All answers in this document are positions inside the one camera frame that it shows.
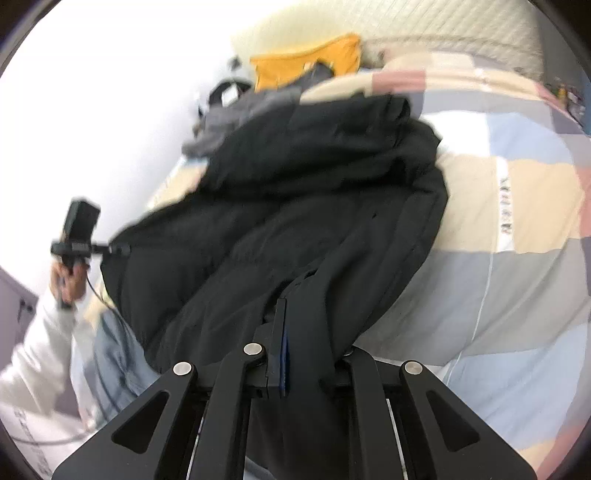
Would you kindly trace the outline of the person's left forearm white sleeve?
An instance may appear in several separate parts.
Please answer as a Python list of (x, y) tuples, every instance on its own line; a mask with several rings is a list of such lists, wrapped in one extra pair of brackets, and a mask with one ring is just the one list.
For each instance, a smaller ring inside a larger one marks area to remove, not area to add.
[(1, 402), (47, 416), (65, 389), (75, 311), (41, 306), (1, 371)]

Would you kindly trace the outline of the person's left hand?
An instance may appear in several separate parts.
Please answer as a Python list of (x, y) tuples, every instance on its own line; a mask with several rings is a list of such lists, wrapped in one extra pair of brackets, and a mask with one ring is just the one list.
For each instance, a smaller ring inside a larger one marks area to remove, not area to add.
[(85, 296), (89, 265), (76, 262), (69, 269), (61, 262), (53, 262), (50, 270), (50, 290), (60, 308), (69, 308)]

